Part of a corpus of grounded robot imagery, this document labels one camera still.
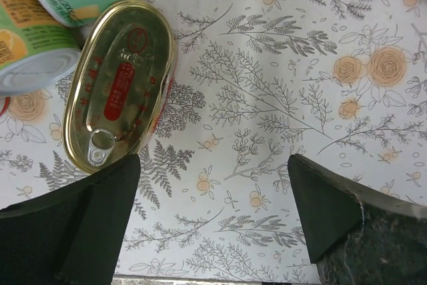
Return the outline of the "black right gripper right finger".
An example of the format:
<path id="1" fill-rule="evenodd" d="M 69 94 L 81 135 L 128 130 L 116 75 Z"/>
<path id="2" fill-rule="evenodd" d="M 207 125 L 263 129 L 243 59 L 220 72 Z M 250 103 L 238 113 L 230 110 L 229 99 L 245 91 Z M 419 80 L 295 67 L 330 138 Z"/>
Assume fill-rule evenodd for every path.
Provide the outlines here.
<path id="1" fill-rule="evenodd" d="M 308 158 L 288 173 L 310 262 L 322 284 L 425 284 L 426 207 L 335 174 Z"/>

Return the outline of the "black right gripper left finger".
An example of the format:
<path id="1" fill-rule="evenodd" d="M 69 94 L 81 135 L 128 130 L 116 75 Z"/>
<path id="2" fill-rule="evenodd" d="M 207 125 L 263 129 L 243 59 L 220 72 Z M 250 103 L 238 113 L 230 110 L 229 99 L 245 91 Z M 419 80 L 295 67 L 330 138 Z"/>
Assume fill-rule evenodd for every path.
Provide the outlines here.
<path id="1" fill-rule="evenodd" d="M 136 154 L 1 210 L 2 284 L 111 284 L 140 177 Z"/>

